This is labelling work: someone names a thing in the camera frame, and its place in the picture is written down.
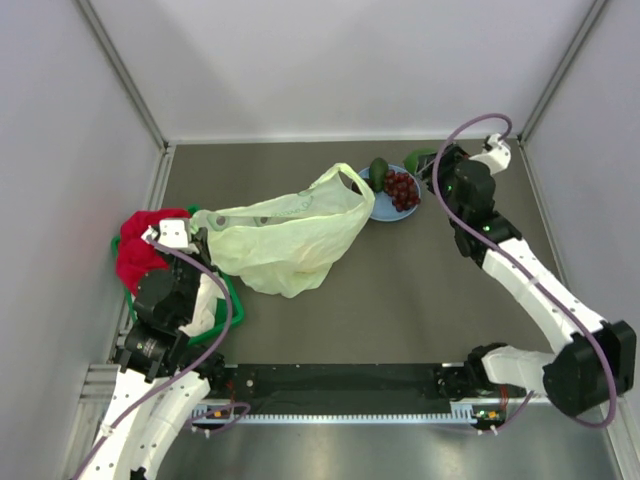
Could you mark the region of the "light green plastic bag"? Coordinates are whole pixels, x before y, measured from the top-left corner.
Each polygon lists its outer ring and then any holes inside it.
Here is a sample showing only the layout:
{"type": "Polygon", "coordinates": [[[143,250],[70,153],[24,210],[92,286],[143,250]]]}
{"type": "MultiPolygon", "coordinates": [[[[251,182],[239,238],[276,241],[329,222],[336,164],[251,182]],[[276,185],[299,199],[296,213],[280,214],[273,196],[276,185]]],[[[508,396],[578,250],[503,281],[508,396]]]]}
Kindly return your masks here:
{"type": "Polygon", "coordinates": [[[256,292],[293,298],[318,288],[370,218],[374,192],[336,163],[306,189],[250,206],[201,209],[191,228],[207,230],[211,259],[256,292]],[[355,181],[362,194],[351,190],[355,181]]]}

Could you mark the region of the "green lime fruit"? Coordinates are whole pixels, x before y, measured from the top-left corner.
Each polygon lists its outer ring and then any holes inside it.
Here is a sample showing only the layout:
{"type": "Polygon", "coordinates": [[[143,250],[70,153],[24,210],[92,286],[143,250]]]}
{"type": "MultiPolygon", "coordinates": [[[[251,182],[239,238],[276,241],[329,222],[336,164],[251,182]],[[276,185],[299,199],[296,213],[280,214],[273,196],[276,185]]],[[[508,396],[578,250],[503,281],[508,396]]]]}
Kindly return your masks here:
{"type": "Polygon", "coordinates": [[[434,160],[436,153],[436,150],[429,148],[414,150],[404,159],[404,168],[409,173],[416,174],[434,160]]]}

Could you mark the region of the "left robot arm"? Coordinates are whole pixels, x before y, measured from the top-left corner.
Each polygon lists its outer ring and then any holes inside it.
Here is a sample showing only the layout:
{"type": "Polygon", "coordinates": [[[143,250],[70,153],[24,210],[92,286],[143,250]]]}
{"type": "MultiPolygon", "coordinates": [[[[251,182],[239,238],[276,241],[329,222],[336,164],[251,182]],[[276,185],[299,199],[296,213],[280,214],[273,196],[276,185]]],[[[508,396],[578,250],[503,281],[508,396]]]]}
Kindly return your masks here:
{"type": "Polygon", "coordinates": [[[115,387],[94,444],[76,479],[153,479],[196,405],[226,387],[216,346],[193,344],[216,328],[219,302],[226,335],[233,297],[212,263],[207,231],[165,218],[142,235],[166,262],[138,281],[135,321],[116,351],[115,387]]]}

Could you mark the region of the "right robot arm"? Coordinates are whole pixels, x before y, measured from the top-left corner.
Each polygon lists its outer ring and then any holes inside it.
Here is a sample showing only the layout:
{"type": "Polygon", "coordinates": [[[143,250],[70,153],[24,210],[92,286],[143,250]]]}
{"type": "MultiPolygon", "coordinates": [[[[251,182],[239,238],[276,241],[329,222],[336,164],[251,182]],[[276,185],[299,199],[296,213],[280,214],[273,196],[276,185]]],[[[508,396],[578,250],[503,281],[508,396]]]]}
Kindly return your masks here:
{"type": "Polygon", "coordinates": [[[535,256],[520,231],[495,208],[495,174],[511,160],[497,134],[481,153],[458,144],[441,155],[420,153],[415,174],[439,193],[460,254],[496,280],[547,339],[550,353],[504,343],[475,348],[467,358],[467,384],[487,396],[502,384],[546,396],[576,418],[632,389],[637,336],[625,321],[611,323],[576,298],[535,256]]]}

